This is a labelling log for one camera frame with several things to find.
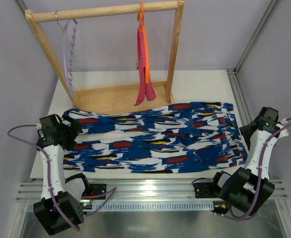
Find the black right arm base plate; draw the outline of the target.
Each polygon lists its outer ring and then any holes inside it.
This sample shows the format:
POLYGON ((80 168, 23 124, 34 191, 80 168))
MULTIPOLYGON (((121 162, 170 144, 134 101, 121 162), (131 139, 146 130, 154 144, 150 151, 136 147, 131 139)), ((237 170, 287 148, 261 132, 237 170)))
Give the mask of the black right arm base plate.
POLYGON ((212 181, 200 181, 196 179, 192 182, 195 198, 218 198, 221 188, 212 181))

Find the blue white red patterned trousers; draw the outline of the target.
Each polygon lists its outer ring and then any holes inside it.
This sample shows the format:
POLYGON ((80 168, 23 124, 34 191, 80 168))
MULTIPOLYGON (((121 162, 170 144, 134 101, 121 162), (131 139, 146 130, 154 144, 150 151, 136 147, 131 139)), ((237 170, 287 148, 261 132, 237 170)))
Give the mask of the blue white red patterned trousers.
POLYGON ((64 114, 81 123, 86 135, 129 133, 77 143, 64 156, 65 170, 183 174, 235 167, 247 160, 231 103, 175 103, 128 114, 70 109, 64 114))

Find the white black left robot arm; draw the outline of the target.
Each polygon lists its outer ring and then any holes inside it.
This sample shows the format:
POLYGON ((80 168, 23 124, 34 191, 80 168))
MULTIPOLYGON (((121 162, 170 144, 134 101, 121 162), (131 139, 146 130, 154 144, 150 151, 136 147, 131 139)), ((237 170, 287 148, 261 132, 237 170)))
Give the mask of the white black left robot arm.
POLYGON ((33 206, 34 214, 50 236, 69 228, 79 231, 84 221, 80 200, 90 186, 83 173, 65 178, 63 160, 76 146, 83 125, 57 114, 40 118, 40 125, 36 148, 43 162, 43 187, 41 200, 33 206))

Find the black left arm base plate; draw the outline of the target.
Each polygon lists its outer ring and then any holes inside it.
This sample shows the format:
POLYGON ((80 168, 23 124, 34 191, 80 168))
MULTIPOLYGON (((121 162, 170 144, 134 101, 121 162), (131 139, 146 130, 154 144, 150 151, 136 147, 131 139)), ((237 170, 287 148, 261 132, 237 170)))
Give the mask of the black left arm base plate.
POLYGON ((104 200, 106 199, 106 195, 104 195, 107 192, 107 184, 105 183, 90 183, 89 188, 86 188, 85 191, 82 194, 82 198, 84 197, 92 197, 97 196, 97 200, 104 200))

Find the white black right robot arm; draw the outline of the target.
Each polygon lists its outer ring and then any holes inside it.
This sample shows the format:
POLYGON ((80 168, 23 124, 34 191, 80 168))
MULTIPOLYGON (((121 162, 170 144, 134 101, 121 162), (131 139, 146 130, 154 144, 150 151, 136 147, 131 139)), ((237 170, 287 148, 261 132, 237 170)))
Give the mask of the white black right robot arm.
POLYGON ((251 218, 273 194, 275 185, 269 182, 268 168, 279 136, 286 136, 282 128, 279 112, 263 107, 249 125, 240 128, 249 150, 245 166, 232 175, 218 172, 212 179, 214 194, 230 208, 243 212, 241 216, 232 215, 234 220, 251 218))

